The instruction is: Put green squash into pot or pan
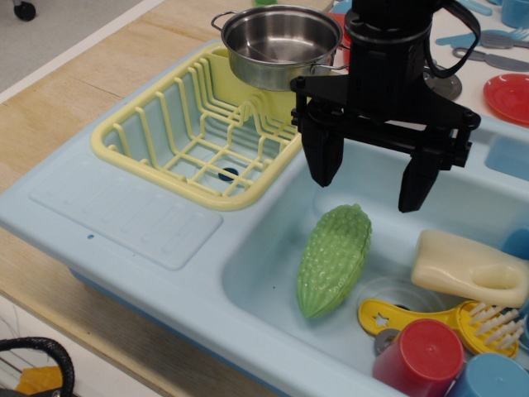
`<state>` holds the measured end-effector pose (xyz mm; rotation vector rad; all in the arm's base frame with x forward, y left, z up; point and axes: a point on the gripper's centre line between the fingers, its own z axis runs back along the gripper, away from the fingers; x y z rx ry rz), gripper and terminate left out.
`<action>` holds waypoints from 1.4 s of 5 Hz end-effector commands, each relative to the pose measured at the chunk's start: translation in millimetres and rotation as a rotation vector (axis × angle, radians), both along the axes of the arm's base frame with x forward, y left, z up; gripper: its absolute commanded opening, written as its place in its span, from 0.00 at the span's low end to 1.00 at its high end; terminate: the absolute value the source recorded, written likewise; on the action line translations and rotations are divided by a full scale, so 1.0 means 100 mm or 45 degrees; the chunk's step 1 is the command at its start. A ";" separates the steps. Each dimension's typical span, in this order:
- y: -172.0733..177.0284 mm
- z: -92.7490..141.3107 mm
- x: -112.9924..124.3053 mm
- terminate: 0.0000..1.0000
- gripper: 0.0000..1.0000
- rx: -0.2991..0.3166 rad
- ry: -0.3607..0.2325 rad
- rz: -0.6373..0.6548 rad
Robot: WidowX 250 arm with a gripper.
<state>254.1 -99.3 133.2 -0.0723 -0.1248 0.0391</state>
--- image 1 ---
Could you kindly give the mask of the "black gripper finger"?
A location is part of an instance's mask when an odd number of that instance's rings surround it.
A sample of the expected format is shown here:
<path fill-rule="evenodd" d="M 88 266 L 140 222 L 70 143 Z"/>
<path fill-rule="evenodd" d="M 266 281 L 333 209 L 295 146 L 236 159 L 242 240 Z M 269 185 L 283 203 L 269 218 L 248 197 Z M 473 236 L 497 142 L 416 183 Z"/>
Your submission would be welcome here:
<path fill-rule="evenodd" d="M 320 186 L 327 187 L 341 166 L 344 138 L 311 121 L 305 121 L 300 132 L 310 174 Z"/>
<path fill-rule="evenodd" d="M 401 213 L 418 211 L 440 171 L 441 158 L 432 153 L 412 156 L 403 173 L 398 209 Z"/>

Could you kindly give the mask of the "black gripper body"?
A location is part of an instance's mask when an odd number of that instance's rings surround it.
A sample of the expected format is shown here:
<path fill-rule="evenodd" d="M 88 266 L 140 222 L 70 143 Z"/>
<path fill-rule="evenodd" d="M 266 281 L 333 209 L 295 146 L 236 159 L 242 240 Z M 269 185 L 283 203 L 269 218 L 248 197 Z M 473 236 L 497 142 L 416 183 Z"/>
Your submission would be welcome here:
<path fill-rule="evenodd" d="M 471 12 L 449 10 L 481 36 Z M 440 168 L 465 165 L 469 136 L 479 116 L 429 89 L 424 68 L 446 79 L 455 75 L 467 55 L 448 69 L 431 54 L 434 7 L 353 7 L 346 13 L 350 38 L 346 74 L 299 76 L 290 88 L 296 95 L 293 124 L 305 121 L 332 129 L 346 140 L 409 154 L 432 153 Z"/>

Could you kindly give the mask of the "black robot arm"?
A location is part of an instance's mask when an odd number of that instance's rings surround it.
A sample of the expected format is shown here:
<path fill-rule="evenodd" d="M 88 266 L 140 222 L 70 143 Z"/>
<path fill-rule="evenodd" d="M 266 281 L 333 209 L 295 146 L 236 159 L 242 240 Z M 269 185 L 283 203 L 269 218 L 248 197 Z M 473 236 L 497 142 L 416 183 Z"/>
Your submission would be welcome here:
<path fill-rule="evenodd" d="M 456 1 L 355 1 L 346 13 L 349 70 L 337 76 L 297 77 L 293 124 L 302 136 L 312 178 L 328 186 L 341 166 L 345 140 L 407 153 L 398 208 L 418 210 L 438 174 L 464 166 L 479 115 L 427 86 L 436 67 L 430 49 L 434 14 L 447 10 L 480 35 L 476 17 Z"/>

